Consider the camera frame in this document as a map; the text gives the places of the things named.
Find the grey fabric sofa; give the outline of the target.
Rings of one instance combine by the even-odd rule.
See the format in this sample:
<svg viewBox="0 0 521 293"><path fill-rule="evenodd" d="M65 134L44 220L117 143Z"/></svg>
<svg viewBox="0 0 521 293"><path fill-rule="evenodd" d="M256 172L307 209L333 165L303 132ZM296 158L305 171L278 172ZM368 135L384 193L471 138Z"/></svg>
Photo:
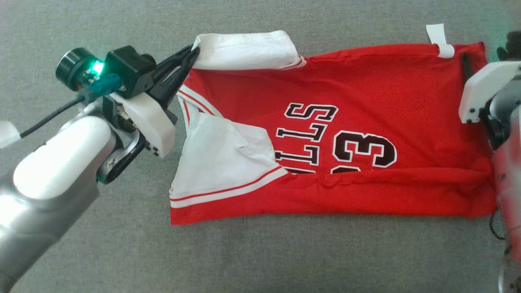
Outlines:
<svg viewBox="0 0 521 293"><path fill-rule="evenodd" d="M55 78L84 47L132 45L158 61L201 33L284 30L305 56L483 41L490 61L521 30L521 0L0 0L0 119L20 131L75 97ZM12 293L497 293L504 242L487 217L274 215L171 226L185 139L144 151Z"/></svg>

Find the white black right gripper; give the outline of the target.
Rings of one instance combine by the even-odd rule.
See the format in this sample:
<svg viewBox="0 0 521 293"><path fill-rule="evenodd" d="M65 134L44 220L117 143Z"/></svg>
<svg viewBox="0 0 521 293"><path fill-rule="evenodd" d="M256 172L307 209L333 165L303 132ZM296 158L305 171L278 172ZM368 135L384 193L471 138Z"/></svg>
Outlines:
<svg viewBox="0 0 521 293"><path fill-rule="evenodd" d="M473 58L464 52L465 82L458 115L463 124L482 124L495 151L513 132L513 113L521 110L521 61L488 63L474 71Z"/></svg>

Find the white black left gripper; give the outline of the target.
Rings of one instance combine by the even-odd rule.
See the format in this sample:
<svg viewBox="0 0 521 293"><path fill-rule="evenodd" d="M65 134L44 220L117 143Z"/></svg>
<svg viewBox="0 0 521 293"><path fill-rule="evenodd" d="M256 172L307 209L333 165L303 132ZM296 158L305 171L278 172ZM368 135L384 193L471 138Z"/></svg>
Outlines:
<svg viewBox="0 0 521 293"><path fill-rule="evenodd" d="M117 93L103 98L103 117L116 139L114 149L97 171L97 180L113 182L145 148L165 157L175 142L175 120L168 108L200 54L188 45L160 62L153 74L153 97L146 92L125 99Z"/></svg>

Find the red white basketball jersey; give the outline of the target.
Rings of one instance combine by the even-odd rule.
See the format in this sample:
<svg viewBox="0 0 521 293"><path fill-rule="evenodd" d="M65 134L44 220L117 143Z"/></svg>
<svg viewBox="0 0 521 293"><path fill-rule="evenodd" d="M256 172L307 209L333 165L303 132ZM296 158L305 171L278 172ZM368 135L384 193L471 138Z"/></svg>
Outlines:
<svg viewBox="0 0 521 293"><path fill-rule="evenodd" d="M171 224L260 214L490 215L492 151L458 108L484 44L306 57L284 31L198 35Z"/></svg>

